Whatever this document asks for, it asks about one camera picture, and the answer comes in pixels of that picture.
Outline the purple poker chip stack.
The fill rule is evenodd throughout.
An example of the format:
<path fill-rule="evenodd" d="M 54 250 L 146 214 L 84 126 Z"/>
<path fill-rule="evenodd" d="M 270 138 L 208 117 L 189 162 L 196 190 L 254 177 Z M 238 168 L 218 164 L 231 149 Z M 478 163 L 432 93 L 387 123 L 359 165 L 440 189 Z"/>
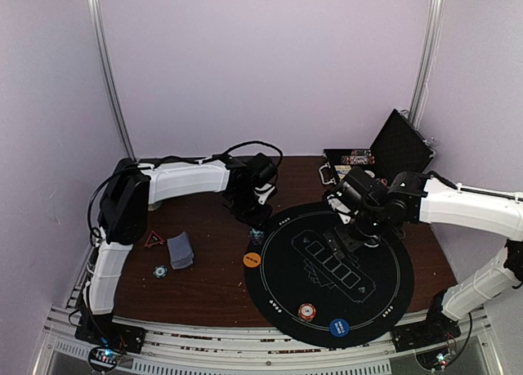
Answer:
<path fill-rule="evenodd" d="M 251 228 L 249 231 L 251 244 L 255 246 L 263 245 L 265 240 L 265 232 L 263 230 L 258 230 Z"/>

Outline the blue small blind button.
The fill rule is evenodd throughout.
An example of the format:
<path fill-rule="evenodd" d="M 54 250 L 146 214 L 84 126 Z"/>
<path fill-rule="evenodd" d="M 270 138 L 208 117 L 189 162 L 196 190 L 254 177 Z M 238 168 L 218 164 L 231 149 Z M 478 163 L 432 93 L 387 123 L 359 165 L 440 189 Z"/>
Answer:
<path fill-rule="evenodd" d="M 345 319 L 333 319 L 329 324 L 329 331 L 334 337 L 345 337 L 350 332 L 350 325 Z"/>

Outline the orange big blind button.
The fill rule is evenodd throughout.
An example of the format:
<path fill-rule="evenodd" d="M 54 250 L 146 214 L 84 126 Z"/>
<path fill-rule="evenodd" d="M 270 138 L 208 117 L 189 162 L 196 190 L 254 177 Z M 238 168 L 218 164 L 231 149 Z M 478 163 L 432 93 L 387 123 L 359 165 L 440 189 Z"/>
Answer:
<path fill-rule="evenodd" d="M 256 268 L 262 263 L 262 257 L 257 252 L 248 252 L 243 257 L 243 264 L 248 268 Z"/>

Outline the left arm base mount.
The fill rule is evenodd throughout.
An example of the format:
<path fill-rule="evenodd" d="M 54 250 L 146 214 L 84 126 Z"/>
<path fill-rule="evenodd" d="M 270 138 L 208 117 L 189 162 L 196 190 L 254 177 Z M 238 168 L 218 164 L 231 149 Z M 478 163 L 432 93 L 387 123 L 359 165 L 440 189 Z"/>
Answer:
<path fill-rule="evenodd" d="M 83 342 L 108 347 L 123 353 L 140 354 L 145 340 L 145 330 L 140 327 L 115 323 L 109 316 L 92 319 L 82 315 L 74 337 Z"/>

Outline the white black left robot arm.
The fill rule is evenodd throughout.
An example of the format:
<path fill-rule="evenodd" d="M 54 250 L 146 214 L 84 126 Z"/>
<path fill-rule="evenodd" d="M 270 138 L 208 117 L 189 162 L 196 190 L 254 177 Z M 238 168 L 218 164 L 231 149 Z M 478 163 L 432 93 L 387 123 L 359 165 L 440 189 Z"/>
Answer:
<path fill-rule="evenodd" d="M 93 192 L 99 204 L 96 221 L 88 220 L 94 267 L 84 285 L 79 311 L 81 328 L 101 346 L 112 344 L 118 329 L 112 322 L 114 296 L 133 245 L 144 236 L 149 208 L 167 199 L 220 193 L 237 220 L 264 230 L 276 194 L 280 159 L 259 153 L 236 158 L 227 149 L 207 158 L 121 159 L 114 173 Z"/>

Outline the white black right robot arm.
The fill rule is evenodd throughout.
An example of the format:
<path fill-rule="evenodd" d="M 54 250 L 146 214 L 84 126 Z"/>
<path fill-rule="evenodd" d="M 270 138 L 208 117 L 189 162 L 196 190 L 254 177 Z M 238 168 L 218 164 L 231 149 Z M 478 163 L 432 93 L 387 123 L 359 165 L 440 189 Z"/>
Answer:
<path fill-rule="evenodd" d="M 522 193 L 453 183 L 436 172 L 402 172 L 390 185 L 352 168 L 325 194 L 342 218 L 344 233 L 334 246 L 382 242 L 405 224 L 457 227 L 497 235 L 502 248 L 471 276 L 437 293 L 418 334 L 438 342 L 478 306 L 522 285 Z"/>

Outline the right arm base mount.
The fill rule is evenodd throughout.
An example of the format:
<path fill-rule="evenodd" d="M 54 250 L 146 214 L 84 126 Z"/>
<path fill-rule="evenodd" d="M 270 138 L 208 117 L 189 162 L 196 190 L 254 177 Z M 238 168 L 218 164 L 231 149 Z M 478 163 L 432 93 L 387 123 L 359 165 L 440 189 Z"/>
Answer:
<path fill-rule="evenodd" d="M 458 323 L 452 320 L 429 319 L 396 326 L 391 339 L 397 352 L 416 350 L 447 342 L 449 337 L 460 337 Z"/>

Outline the grey playing card deck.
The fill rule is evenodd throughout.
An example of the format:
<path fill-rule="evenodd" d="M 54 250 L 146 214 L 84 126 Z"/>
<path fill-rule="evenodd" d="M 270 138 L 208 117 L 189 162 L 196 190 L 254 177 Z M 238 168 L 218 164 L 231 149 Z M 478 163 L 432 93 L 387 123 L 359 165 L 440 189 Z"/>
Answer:
<path fill-rule="evenodd" d="M 168 239 L 167 246 L 170 264 L 174 270 L 184 269 L 194 263 L 194 251 L 186 232 Z"/>

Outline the orange poker chip stack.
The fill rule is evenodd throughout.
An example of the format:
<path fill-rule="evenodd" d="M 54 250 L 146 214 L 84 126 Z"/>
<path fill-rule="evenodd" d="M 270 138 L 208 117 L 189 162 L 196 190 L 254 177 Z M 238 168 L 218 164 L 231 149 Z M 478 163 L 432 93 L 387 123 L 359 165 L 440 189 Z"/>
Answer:
<path fill-rule="evenodd" d="M 311 303 L 303 303 L 299 306 L 297 314 L 301 320 L 309 322 L 316 317 L 316 308 Z"/>

